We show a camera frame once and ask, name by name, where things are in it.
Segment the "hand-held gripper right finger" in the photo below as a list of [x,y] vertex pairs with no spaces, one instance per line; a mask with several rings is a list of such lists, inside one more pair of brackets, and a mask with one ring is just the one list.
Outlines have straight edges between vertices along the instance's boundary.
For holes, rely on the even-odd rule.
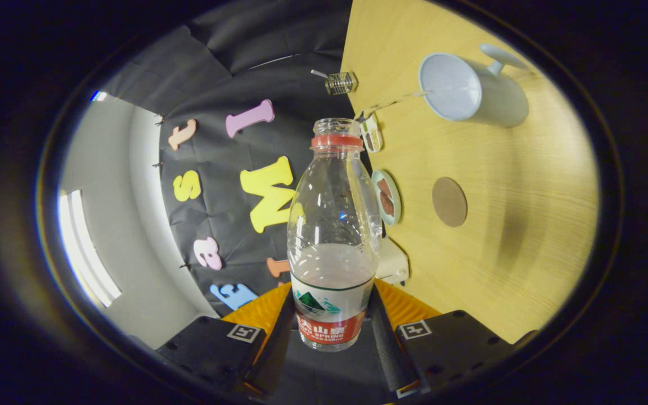
[[465,310],[440,313],[381,280],[368,315],[386,383],[398,398],[477,384],[519,348]]

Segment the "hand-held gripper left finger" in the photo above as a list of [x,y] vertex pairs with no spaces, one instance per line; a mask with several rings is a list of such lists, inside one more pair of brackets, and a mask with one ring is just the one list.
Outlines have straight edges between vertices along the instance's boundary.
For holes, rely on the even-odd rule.
[[285,283],[223,318],[197,318],[156,352],[208,387],[265,398],[277,389],[294,318]]

